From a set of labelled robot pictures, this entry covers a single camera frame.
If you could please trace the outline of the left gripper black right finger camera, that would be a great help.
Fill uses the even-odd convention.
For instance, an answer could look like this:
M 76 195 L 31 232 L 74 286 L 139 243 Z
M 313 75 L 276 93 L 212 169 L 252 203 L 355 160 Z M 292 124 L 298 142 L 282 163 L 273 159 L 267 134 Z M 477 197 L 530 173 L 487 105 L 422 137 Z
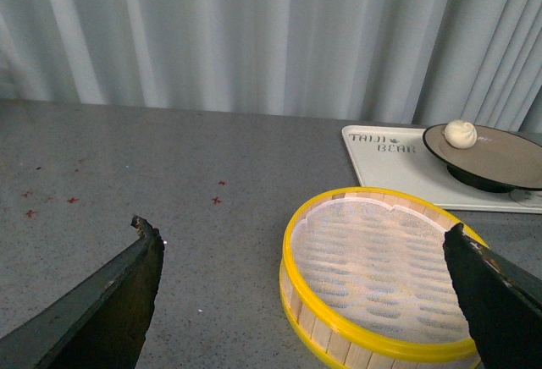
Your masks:
M 468 236 L 445 233 L 445 262 L 486 368 L 541 367 L 541 280 Z

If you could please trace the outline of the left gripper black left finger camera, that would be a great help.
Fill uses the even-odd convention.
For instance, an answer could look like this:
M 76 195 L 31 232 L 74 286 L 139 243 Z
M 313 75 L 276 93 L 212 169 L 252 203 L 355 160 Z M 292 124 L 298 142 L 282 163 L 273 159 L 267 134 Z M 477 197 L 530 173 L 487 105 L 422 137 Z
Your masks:
M 3 368 L 134 368 L 150 327 L 164 243 L 135 216 L 138 239 L 1 339 Z

